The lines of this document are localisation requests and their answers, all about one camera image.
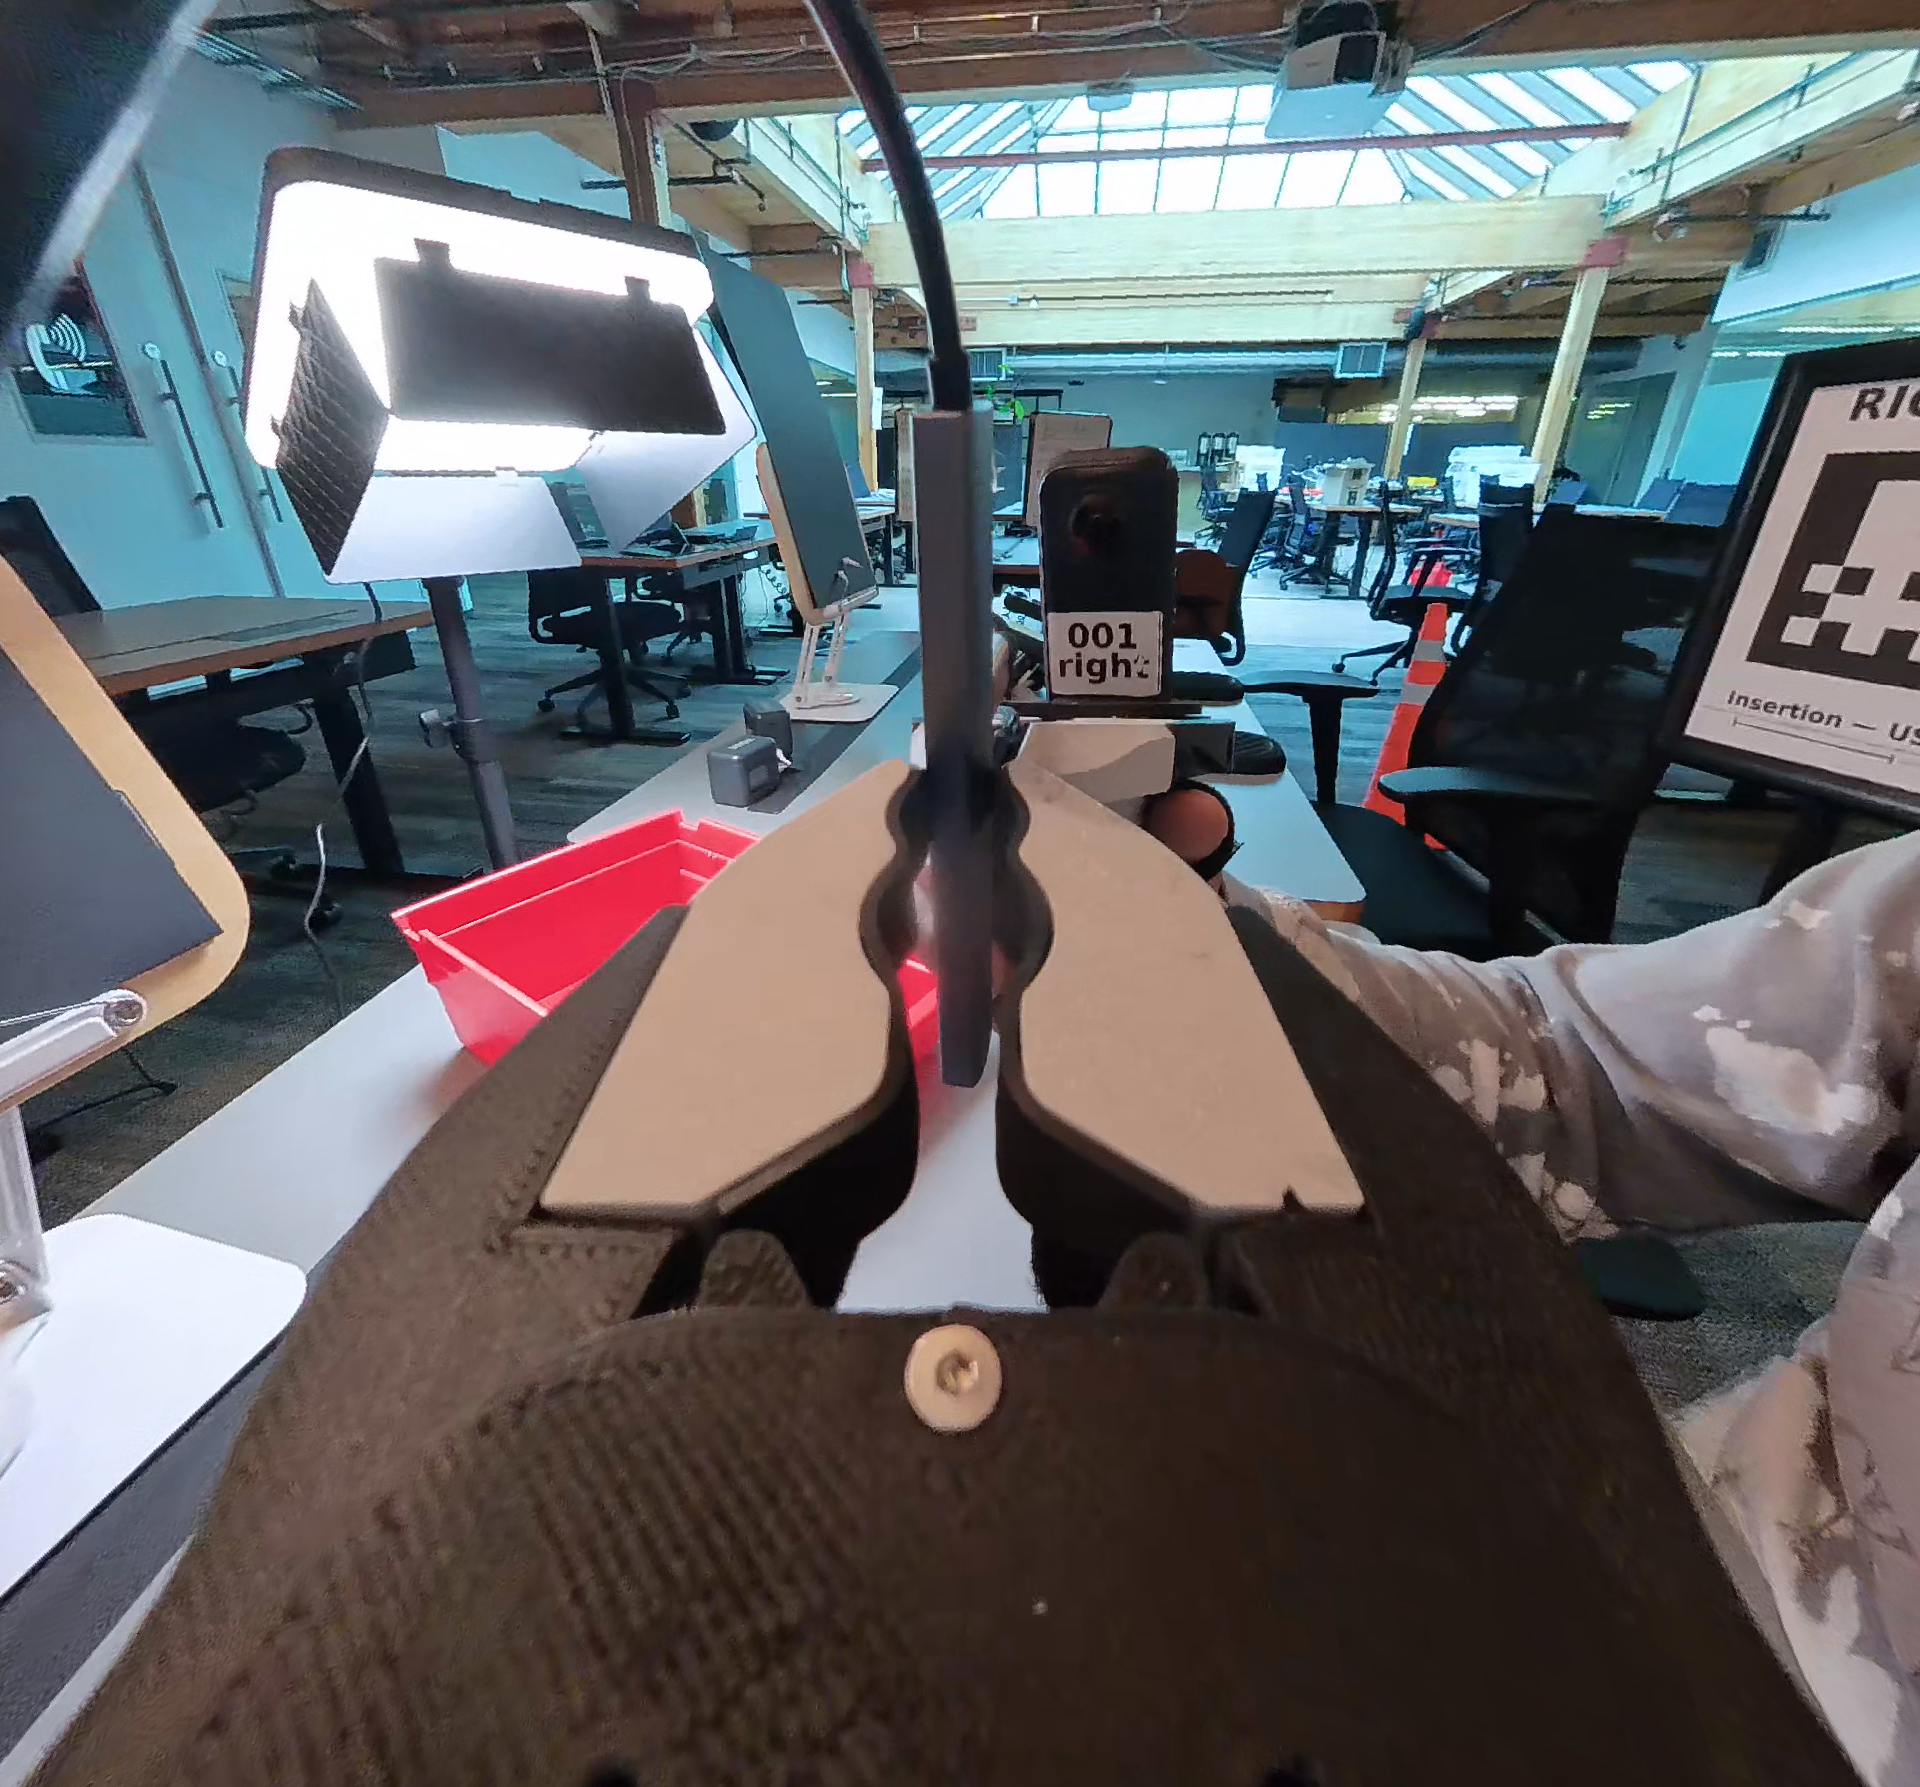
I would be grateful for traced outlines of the red storage bin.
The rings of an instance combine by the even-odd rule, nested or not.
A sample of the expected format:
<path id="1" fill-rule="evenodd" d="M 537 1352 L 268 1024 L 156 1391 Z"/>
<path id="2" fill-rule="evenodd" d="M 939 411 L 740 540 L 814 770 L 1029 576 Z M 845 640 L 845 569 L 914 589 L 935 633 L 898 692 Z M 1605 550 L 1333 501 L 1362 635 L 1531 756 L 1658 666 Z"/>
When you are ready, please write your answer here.
<path id="1" fill-rule="evenodd" d="M 884 976 L 916 943 L 908 791 L 911 767 L 884 763 L 761 831 L 669 809 L 449 886 L 395 924 L 466 1053 L 500 1062 L 668 912 L 685 944 L 645 973 L 645 1007 L 614 1011 L 617 1072 L 711 1087 L 827 1072 L 839 1037 L 864 1098 L 939 1040 L 935 969 L 904 956 Z"/>

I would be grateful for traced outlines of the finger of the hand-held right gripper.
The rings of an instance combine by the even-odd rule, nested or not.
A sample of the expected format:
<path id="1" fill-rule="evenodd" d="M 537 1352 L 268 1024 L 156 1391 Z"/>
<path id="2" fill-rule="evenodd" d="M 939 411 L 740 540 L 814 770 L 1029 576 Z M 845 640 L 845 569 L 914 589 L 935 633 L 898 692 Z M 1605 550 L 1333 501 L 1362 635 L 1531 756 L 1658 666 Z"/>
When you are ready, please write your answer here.
<path id="1" fill-rule="evenodd" d="M 1051 770 L 1104 805 L 1139 805 L 1178 779 L 1172 721 L 1029 721 L 1014 765 Z"/>

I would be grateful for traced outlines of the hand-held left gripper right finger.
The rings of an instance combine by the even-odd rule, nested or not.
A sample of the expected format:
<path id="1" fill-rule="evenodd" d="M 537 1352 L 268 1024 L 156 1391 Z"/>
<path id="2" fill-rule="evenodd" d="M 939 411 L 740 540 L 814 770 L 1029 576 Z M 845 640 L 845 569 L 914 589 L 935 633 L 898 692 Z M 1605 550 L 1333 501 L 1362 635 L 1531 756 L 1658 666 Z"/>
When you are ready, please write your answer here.
<path id="1" fill-rule="evenodd" d="M 1222 886 L 1051 770 L 1013 765 L 994 1172 L 1039 1294 L 1101 1294 L 1170 1233 L 1367 1216 Z"/>

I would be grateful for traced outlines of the ceiling projector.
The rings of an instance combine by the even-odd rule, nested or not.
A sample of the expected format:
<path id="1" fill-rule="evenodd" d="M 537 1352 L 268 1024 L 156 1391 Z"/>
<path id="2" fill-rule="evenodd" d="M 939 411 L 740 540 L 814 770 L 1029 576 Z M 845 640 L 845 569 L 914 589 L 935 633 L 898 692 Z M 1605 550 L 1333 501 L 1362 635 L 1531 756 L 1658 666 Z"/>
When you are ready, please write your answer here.
<path id="1" fill-rule="evenodd" d="M 1264 142 L 1354 142 L 1396 105 L 1412 70 L 1399 0 L 1322 0 L 1286 45 Z"/>

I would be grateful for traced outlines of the framed black-white marker sign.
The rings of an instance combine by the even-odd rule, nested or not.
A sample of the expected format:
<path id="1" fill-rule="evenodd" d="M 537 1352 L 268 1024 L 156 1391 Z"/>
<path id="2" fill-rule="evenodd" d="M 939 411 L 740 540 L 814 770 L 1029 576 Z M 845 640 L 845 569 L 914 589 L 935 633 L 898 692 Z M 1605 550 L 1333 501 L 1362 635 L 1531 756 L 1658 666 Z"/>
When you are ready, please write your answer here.
<path id="1" fill-rule="evenodd" d="M 1916 827 L 1916 340 L 1790 353 L 1670 677 L 1667 763 Z"/>

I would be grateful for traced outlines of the orange traffic cone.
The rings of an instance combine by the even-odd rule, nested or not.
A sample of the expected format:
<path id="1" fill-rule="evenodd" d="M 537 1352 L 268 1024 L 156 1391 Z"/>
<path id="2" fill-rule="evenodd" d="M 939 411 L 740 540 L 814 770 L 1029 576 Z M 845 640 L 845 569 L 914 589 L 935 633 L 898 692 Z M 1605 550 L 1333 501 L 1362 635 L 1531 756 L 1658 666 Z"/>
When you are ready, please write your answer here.
<path id="1" fill-rule="evenodd" d="M 1404 669 L 1404 683 L 1371 767 L 1371 782 L 1362 796 L 1370 815 L 1381 815 L 1391 823 L 1404 823 L 1404 805 L 1387 791 L 1387 778 L 1412 765 L 1412 738 L 1418 721 L 1425 720 L 1428 698 L 1445 680 L 1448 672 L 1448 625 L 1451 609 L 1432 603 L 1428 605 L 1420 625 L 1412 637 L 1412 662 Z"/>

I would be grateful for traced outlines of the white tablet stand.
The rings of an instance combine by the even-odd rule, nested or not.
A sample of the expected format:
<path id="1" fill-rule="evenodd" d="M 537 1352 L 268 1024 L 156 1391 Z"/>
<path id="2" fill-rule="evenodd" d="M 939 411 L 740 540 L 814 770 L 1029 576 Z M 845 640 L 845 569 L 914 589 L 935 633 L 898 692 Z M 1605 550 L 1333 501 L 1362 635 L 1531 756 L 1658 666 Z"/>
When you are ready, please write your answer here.
<path id="1" fill-rule="evenodd" d="M 128 989 L 2 1021 L 2 1596 L 283 1335 L 305 1274 L 131 1216 L 40 1223 L 20 1105 L 115 1049 Z"/>
<path id="2" fill-rule="evenodd" d="M 891 680 L 848 680 L 845 647 L 850 617 L 878 601 L 881 589 L 866 586 L 821 605 L 803 579 L 788 579 L 791 605 L 803 619 L 797 666 L 779 695 L 779 706 L 795 721 L 861 725 L 897 695 Z"/>

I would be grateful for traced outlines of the person's right forearm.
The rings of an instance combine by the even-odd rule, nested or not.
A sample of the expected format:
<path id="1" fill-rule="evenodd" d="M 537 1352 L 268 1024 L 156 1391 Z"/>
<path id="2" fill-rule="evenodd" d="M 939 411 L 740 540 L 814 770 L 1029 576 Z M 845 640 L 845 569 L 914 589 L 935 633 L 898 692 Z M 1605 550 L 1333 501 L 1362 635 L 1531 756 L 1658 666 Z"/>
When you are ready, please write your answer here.
<path id="1" fill-rule="evenodd" d="M 1225 878 L 1573 1239 L 1841 1217 L 1916 1258 L 1916 834 L 1654 943 L 1461 959 Z"/>

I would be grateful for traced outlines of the black light stand pole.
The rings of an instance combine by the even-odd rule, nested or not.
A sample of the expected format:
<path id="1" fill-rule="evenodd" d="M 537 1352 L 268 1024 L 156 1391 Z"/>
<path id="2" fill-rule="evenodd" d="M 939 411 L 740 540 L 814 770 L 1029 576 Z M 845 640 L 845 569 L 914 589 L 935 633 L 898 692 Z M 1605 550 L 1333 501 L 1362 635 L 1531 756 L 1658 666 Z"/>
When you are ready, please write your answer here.
<path id="1" fill-rule="evenodd" d="M 444 672 L 453 706 L 434 721 L 459 759 L 466 767 L 472 802 L 481 821 L 489 870 L 505 870 L 520 860 L 517 817 L 507 794 L 507 770 L 502 765 L 494 725 L 487 720 L 487 695 L 466 633 L 463 579 L 459 573 L 427 573 L 423 592 L 434 635 L 442 644 Z"/>

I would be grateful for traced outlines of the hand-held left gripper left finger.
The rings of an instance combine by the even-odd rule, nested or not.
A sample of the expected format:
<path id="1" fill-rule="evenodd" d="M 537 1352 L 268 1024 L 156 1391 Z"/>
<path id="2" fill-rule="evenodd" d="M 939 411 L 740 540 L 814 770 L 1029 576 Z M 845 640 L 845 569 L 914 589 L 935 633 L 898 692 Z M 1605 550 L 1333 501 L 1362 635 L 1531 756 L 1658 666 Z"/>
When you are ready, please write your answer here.
<path id="1" fill-rule="evenodd" d="M 556 1223 L 778 1239 L 840 1294 L 919 1165 L 898 966 L 916 770 L 878 763 L 758 838 L 679 917 L 543 1185 Z"/>

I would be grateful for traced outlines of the grey usb hub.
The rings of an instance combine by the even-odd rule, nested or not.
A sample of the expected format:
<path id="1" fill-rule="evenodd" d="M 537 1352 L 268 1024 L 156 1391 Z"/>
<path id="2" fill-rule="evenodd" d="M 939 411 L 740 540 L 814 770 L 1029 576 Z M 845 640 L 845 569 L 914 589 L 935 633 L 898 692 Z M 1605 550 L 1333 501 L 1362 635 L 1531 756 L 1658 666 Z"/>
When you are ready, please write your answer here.
<path id="1" fill-rule="evenodd" d="M 926 873 L 935 911 L 939 1066 L 978 1084 L 991 1046 L 994 692 L 991 692 L 991 418 L 930 408 L 914 432 Z"/>

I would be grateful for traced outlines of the small grey box device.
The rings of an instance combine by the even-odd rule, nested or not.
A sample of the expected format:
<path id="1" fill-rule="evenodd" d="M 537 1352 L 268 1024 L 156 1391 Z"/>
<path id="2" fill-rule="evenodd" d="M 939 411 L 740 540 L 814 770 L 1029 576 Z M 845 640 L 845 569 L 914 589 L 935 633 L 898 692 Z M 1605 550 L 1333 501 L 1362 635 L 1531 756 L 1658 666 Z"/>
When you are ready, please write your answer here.
<path id="1" fill-rule="evenodd" d="M 740 727 L 707 746 L 707 789 L 720 805 L 778 811 L 800 789 L 795 717 L 782 698 L 748 698 Z"/>

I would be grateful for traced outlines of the person's right hand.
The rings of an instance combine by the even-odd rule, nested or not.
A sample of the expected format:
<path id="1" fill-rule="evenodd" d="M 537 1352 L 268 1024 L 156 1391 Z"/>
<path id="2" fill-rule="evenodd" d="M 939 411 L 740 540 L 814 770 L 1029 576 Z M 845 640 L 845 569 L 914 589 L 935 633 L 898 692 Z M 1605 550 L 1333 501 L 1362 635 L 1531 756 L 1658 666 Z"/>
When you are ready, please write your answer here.
<path id="1" fill-rule="evenodd" d="M 1207 885 L 1222 886 L 1238 852 L 1235 815 L 1222 791 L 1204 782 L 1178 782 L 1149 796 L 1139 830 L 1161 841 Z"/>

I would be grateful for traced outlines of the white studio light panel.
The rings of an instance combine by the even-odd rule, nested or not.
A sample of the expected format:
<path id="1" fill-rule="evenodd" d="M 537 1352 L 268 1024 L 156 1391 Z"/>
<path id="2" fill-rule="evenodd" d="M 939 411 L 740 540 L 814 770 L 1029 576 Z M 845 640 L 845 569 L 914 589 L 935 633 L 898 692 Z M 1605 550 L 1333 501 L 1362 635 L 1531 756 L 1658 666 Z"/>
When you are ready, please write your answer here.
<path id="1" fill-rule="evenodd" d="M 240 424 L 328 583 L 568 569 L 758 434 L 697 239 L 330 148 L 265 165 Z"/>

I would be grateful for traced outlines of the black office chair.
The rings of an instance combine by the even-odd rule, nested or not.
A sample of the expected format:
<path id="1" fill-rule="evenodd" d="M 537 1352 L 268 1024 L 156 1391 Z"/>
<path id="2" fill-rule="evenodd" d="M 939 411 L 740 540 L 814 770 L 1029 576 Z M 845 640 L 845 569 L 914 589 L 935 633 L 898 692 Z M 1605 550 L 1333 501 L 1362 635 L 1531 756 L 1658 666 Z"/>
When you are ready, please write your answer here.
<path id="1" fill-rule="evenodd" d="M 1230 506 L 1217 547 L 1178 547 L 1175 554 L 1175 637 L 1204 640 L 1235 666 L 1246 654 L 1243 583 L 1262 540 L 1275 519 L 1275 493 L 1246 490 Z M 1371 698 L 1371 688 L 1330 669 L 1288 669 L 1280 677 L 1249 680 L 1252 692 L 1303 698 L 1315 754 L 1315 802 L 1336 802 L 1336 759 L 1344 738 L 1344 706 Z"/>
<path id="2" fill-rule="evenodd" d="M 591 654 L 591 669 L 543 691 L 537 702 L 549 717 L 560 695 L 582 695 L 568 735 L 662 749 L 690 741 L 679 721 L 679 698 L 690 692 L 690 680 L 646 662 L 652 640 L 676 640 L 681 633 L 676 601 L 636 592 L 614 598 L 610 569 L 530 569 L 526 624 L 539 647 L 578 647 Z"/>
<path id="3" fill-rule="evenodd" d="M 1467 959 L 1616 936 L 1716 545 L 1716 527 L 1664 519 L 1536 519 L 1387 778 L 1402 817 L 1322 809 L 1362 931 Z"/>

